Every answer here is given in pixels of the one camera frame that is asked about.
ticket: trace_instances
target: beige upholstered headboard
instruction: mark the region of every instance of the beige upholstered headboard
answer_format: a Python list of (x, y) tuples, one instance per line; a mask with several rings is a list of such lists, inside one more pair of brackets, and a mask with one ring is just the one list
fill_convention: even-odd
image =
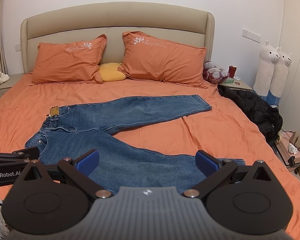
[(214, 36), (212, 14), (175, 5), (110, 2), (74, 6), (42, 13), (21, 24), (21, 53), (25, 73), (34, 68), (39, 42), (70, 43), (108, 38), (101, 64), (122, 62), (122, 32), (140, 30), (161, 39), (207, 47), (210, 60)]

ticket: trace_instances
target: orange pillowcase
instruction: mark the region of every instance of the orange pillowcase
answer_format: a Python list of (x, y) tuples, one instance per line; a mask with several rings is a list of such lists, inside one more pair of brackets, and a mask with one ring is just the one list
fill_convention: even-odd
[(143, 32), (122, 33), (125, 54), (118, 70), (137, 80), (155, 80), (205, 88), (207, 48), (161, 40)]
[(32, 72), (33, 83), (103, 83), (99, 62), (107, 37), (65, 44), (40, 42)]

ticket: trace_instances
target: black jacket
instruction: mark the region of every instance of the black jacket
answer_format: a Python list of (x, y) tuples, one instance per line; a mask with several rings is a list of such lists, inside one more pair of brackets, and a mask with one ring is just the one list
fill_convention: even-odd
[(268, 144), (274, 143), (282, 127), (282, 117), (277, 108), (271, 107), (251, 91), (231, 90), (222, 85), (218, 85), (218, 91), (221, 96), (234, 101), (249, 120), (258, 126)]

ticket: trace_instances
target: white cloth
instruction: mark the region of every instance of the white cloth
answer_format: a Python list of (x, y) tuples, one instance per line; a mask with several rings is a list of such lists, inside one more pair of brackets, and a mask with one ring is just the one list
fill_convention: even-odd
[(274, 66), (278, 61), (278, 52), (274, 47), (269, 45), (269, 42), (267, 41), (265, 45), (261, 46), (259, 51), (259, 67), (256, 81), (253, 85), (253, 90), (259, 96), (266, 97), (268, 95)]
[(1, 71), (0, 71), (0, 84), (8, 81), (10, 79), (10, 77), (7, 75), (7, 74), (3, 74)]
[(298, 153), (298, 149), (292, 143), (290, 143), (288, 145), (288, 151), (289, 151), (290, 154), (297, 154)]

